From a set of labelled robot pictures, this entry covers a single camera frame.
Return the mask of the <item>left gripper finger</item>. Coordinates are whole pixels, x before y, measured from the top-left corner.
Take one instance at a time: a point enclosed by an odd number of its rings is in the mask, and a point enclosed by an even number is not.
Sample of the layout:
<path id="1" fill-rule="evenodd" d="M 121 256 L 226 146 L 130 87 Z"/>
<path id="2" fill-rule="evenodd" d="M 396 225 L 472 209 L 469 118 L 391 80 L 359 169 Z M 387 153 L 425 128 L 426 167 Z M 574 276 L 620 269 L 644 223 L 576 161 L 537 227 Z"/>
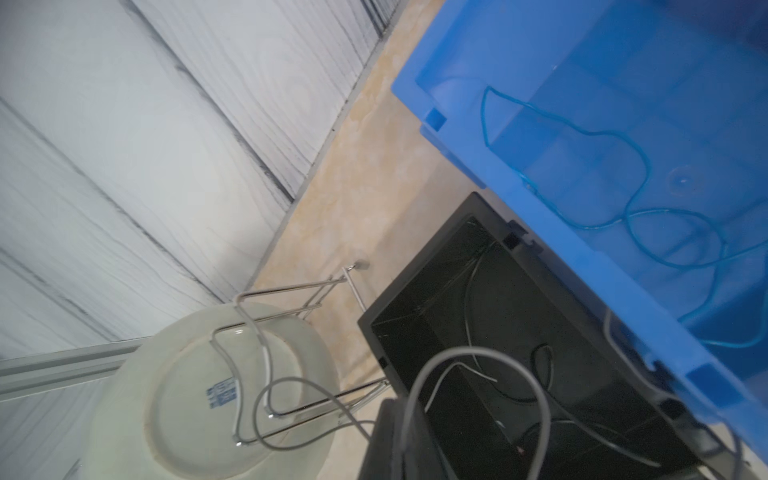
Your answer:
<path id="1" fill-rule="evenodd" d="M 444 462 L 425 415 L 416 409 L 401 445 L 406 399 L 382 402 L 371 434 L 359 479 L 443 479 Z"/>

